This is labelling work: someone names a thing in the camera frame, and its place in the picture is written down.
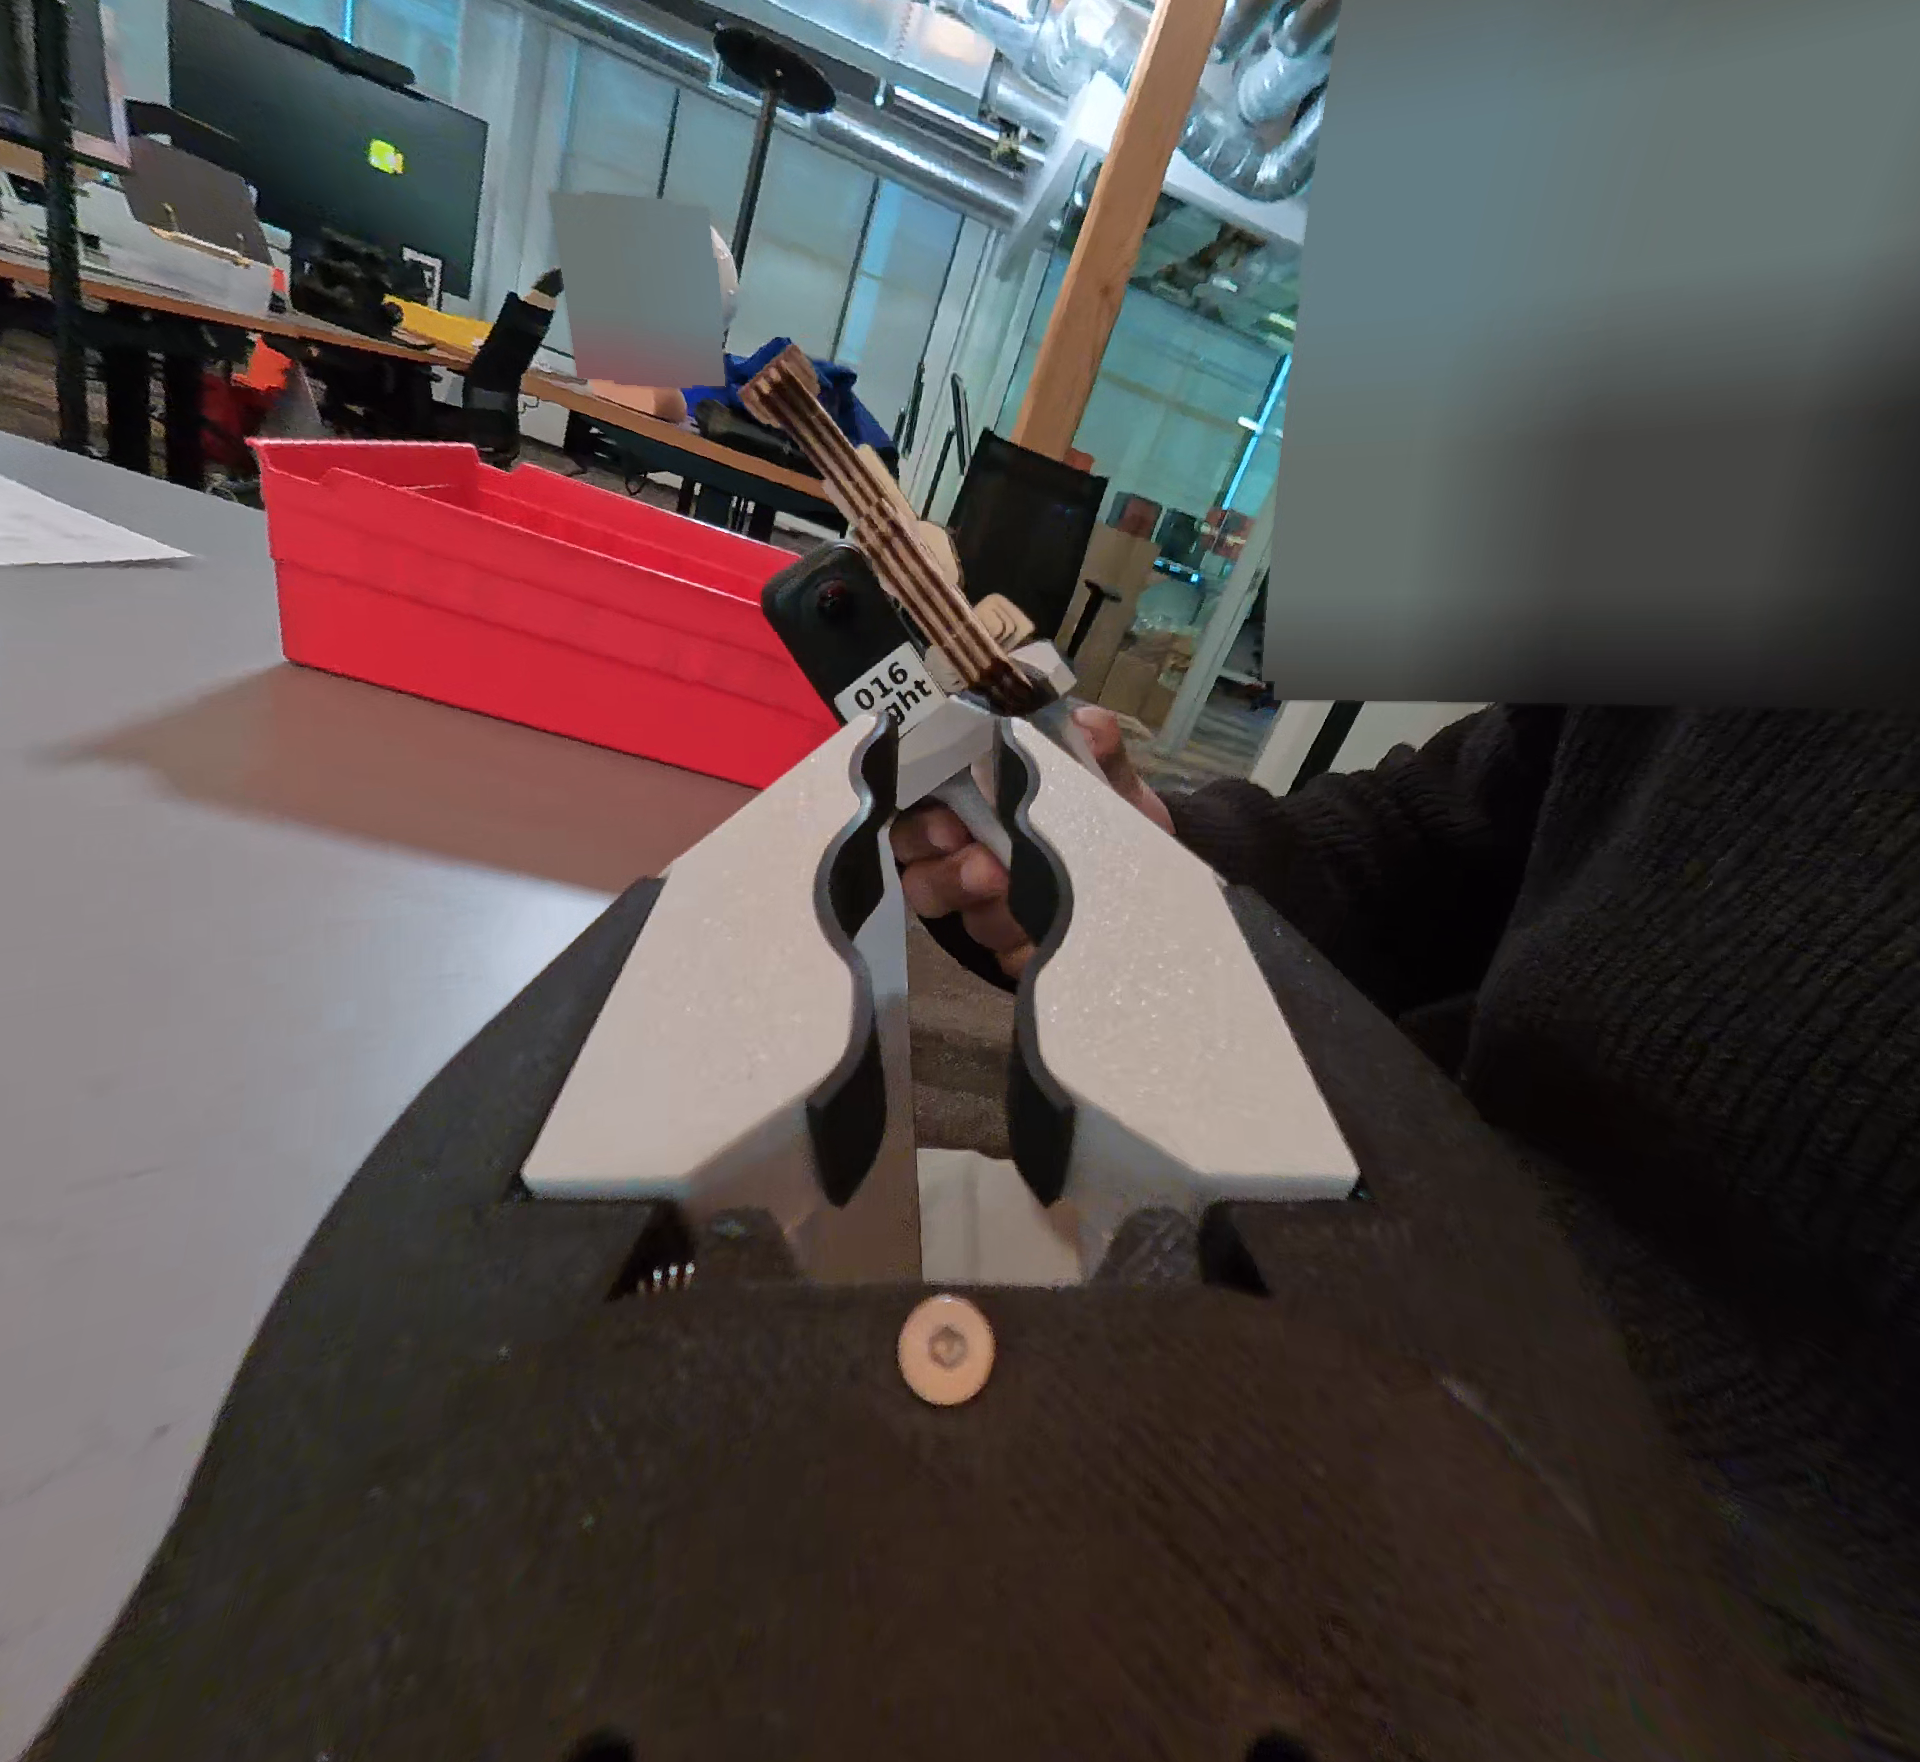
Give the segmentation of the black mesh chair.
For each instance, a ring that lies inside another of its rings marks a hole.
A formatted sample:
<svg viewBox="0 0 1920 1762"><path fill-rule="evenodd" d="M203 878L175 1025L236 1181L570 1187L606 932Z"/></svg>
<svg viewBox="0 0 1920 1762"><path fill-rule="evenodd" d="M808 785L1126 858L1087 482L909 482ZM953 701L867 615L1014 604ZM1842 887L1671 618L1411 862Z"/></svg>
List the black mesh chair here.
<svg viewBox="0 0 1920 1762"><path fill-rule="evenodd" d="M948 532L969 603L1002 597L1053 641L1083 584L1107 478L982 429Z"/></svg>

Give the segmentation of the black metal shelf post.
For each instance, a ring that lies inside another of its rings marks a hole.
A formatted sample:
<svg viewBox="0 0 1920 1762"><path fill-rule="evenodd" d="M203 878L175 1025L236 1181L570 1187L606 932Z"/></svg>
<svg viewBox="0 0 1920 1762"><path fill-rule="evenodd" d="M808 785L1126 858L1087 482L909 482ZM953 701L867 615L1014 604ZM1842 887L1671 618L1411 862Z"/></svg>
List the black metal shelf post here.
<svg viewBox="0 0 1920 1762"><path fill-rule="evenodd" d="M28 0L28 21L41 157L45 273L55 310L58 446L70 453L90 453L69 0Z"/></svg>

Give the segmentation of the wooden puzzle model assembly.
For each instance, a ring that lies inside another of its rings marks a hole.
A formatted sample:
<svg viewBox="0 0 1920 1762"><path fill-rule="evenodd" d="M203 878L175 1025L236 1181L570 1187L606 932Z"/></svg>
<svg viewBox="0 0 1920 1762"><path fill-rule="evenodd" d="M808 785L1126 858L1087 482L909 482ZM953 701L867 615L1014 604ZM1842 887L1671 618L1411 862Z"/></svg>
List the wooden puzzle model assembly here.
<svg viewBox="0 0 1920 1762"><path fill-rule="evenodd" d="M955 566L928 544L919 518L883 466L836 440L831 428L813 462L829 502L848 527L851 544L969 694L982 696L998 714L1026 716L1037 694L1014 667L1006 642L967 603Z"/></svg>

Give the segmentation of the person's right hand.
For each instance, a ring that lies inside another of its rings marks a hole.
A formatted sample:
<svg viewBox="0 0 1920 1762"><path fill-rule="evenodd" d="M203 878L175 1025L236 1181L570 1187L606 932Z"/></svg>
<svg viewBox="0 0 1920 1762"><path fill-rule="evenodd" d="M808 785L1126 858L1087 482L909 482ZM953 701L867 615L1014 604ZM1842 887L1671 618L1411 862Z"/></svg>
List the person's right hand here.
<svg viewBox="0 0 1920 1762"><path fill-rule="evenodd" d="M1072 722L1107 787L1172 834L1165 798L1133 761L1133 746L1143 738L1139 723L1091 704L1078 705ZM936 801L893 819L891 848L905 905L937 945L983 981L1016 983L1035 945L1011 910L1006 865Z"/></svg>

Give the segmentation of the white paper sheet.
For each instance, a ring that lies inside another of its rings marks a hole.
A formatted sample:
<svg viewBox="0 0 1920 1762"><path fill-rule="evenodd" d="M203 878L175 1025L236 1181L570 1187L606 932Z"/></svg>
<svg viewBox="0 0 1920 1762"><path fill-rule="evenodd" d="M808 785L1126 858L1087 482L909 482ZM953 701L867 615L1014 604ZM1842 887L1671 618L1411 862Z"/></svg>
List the white paper sheet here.
<svg viewBox="0 0 1920 1762"><path fill-rule="evenodd" d="M190 555L2 478L2 569L173 566Z"/></svg>

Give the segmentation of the black floor lamp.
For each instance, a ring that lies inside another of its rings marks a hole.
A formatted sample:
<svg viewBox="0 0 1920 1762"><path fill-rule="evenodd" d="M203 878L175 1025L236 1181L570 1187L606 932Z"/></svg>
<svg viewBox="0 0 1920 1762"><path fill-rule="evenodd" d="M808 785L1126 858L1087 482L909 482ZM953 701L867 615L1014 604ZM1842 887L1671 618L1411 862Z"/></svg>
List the black floor lamp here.
<svg viewBox="0 0 1920 1762"><path fill-rule="evenodd" d="M815 118L836 106L836 95L829 79L799 51L781 46L744 24L715 29L713 55L719 68L756 97L756 116L730 244L731 266L741 276L781 111Z"/></svg>

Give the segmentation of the wooden support post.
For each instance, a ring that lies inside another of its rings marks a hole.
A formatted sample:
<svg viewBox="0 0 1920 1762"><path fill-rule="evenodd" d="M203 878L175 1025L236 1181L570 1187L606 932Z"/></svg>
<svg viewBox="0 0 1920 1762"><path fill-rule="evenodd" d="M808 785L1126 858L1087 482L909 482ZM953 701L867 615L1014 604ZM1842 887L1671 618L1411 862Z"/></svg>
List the wooden support post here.
<svg viewBox="0 0 1920 1762"><path fill-rule="evenodd" d="M1013 440L1066 460L1228 0L1156 0Z"/></svg>

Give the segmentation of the large black monitor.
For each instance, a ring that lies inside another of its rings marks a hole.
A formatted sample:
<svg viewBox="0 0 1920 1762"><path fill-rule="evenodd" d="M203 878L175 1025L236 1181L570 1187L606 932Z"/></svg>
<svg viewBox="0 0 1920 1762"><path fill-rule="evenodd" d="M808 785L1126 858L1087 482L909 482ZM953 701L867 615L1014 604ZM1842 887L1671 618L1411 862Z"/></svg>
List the large black monitor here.
<svg viewBox="0 0 1920 1762"><path fill-rule="evenodd" d="M259 218L294 239L336 232L436 260L468 297L488 124L320 55L226 8L166 0L166 91L179 115L231 138Z"/></svg>

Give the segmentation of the brown cardboard box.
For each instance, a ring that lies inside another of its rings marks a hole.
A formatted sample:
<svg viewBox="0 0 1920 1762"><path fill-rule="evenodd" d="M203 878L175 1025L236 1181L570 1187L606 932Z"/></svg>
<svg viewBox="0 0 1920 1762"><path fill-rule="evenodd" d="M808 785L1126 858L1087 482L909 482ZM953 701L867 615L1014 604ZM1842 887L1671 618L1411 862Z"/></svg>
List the brown cardboard box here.
<svg viewBox="0 0 1920 1762"><path fill-rule="evenodd" d="M1093 529L1054 642L1072 691L1157 730L1188 667L1208 581L1146 534Z"/></svg>

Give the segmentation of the silver ventilation duct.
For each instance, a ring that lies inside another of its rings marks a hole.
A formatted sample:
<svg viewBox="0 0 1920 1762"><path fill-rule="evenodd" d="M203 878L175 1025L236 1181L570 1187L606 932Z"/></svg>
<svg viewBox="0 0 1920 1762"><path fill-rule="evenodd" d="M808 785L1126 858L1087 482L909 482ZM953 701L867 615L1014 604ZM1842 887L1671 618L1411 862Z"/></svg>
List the silver ventilation duct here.
<svg viewBox="0 0 1920 1762"><path fill-rule="evenodd" d="M1256 203L1281 203L1308 190L1339 5L1340 0L1297 0L1233 60L1210 63L1180 138L1189 166ZM1093 77L1126 87L1146 29L1148 14L1132 1L1068 0L1003 79L988 84L990 111L1037 126L1037 112L1016 106L1016 89L1071 97Z"/></svg>

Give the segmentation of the long wooden work table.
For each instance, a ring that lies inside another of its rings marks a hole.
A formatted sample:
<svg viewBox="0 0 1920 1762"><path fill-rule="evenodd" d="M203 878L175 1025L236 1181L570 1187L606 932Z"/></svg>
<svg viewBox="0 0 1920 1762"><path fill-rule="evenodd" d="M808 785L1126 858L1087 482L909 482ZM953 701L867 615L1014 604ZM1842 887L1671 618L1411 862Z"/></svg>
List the long wooden work table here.
<svg viewBox="0 0 1920 1762"><path fill-rule="evenodd" d="M286 313L254 317L181 294L162 287L144 287L107 275L79 278L80 376L79 425L61 428L58 448L90 456L89 369L100 369L107 400L109 462L131 473L162 473L183 487L207 484L203 370L220 364L223 352L244 351L268 340L291 357L287 389L261 420L277 438L325 436L314 398L305 378L316 351L379 360L387 369L460 375L468 357L440 342L414 338L369 338L319 319ZM669 476L699 490L725 491L759 506L824 502L818 478L786 470L756 453L723 448L690 425L656 418L639 407L593 391L587 383L544 369L527 369L519 398L530 403L566 409L622 436L633 449L634 470Z"/></svg>

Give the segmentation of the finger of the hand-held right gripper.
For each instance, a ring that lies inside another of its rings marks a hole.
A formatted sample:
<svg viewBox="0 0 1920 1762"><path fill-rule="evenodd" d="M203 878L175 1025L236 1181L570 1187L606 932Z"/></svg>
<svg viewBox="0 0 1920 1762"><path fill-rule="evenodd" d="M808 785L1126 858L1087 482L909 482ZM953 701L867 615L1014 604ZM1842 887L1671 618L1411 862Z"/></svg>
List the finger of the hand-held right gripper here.
<svg viewBox="0 0 1920 1762"><path fill-rule="evenodd" d="M896 861L919 861L902 840L903 823L926 815L952 816L963 846L983 848L1006 871L1006 828L996 804L998 718L980 700L949 696L931 718L900 741Z"/></svg>
<svg viewBox="0 0 1920 1762"><path fill-rule="evenodd" d="M1104 773L1099 743L1107 735L1119 739L1119 723L1110 711L1075 694L1075 672L1053 642L1019 645L1013 661L1037 694L1037 705L1026 714L1026 722L1078 766L1089 767L1091 773Z"/></svg>

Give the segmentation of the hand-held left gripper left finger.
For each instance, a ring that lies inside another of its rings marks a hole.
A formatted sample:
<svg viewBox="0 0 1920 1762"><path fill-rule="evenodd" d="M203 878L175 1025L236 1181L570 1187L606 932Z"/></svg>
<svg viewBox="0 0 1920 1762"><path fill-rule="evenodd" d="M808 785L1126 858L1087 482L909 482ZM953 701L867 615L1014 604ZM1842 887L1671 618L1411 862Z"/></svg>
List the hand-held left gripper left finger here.
<svg viewBox="0 0 1920 1762"><path fill-rule="evenodd" d="M672 862L524 1166L541 1200L908 1205L900 733L851 722Z"/></svg>

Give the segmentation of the red plastic bin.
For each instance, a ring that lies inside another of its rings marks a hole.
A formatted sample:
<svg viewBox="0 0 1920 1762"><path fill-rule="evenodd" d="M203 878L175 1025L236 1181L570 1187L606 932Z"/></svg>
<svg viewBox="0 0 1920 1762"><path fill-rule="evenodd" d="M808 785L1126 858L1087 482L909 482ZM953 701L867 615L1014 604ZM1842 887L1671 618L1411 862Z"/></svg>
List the red plastic bin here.
<svg viewBox="0 0 1920 1762"><path fill-rule="evenodd" d="M251 440L287 663L764 789L842 725L781 548L466 444Z"/></svg>

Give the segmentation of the grey desk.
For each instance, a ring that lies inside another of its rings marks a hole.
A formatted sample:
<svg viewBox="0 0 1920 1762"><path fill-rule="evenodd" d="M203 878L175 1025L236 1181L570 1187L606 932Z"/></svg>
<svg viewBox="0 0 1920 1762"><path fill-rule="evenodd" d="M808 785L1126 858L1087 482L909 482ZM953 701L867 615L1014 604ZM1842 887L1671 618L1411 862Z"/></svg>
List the grey desk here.
<svg viewBox="0 0 1920 1762"><path fill-rule="evenodd" d="M936 1757L885 1311L521 1166L669 772L266 670L264 519L4 587L4 1757Z"/></svg>

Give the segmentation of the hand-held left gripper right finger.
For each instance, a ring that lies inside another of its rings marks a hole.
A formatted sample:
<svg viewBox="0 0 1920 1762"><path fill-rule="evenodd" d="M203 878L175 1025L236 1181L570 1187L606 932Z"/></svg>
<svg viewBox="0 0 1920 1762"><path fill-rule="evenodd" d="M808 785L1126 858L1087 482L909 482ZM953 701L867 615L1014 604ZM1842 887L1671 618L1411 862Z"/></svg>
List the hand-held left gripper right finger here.
<svg viewBox="0 0 1920 1762"><path fill-rule="evenodd" d="M996 730L1007 1138L1044 1208L1339 1201L1358 1169L1206 862L1033 723Z"/></svg>

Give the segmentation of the person's right forearm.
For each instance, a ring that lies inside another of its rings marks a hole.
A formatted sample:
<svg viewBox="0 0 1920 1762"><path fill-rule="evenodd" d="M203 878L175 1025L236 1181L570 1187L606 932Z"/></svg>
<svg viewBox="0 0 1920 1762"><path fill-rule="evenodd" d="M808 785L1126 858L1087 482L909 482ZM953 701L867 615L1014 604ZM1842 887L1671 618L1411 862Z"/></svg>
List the person's right forearm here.
<svg viewBox="0 0 1920 1762"><path fill-rule="evenodd" d="M1161 801L1194 854L1264 899L1454 1072L1568 720L1496 704L1284 797L1229 778Z"/></svg>

